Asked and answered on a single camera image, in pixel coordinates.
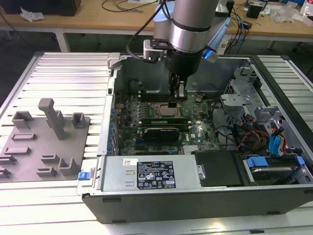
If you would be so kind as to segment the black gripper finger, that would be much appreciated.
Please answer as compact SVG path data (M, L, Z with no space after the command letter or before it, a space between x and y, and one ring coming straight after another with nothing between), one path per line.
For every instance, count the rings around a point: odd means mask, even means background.
M175 92L177 89L177 76L170 72L169 73L169 101L168 101L168 107L169 108L175 108L177 105L176 98L175 98Z
M187 100L187 91L185 90L186 81L183 78L179 78L178 94L177 99L179 101Z

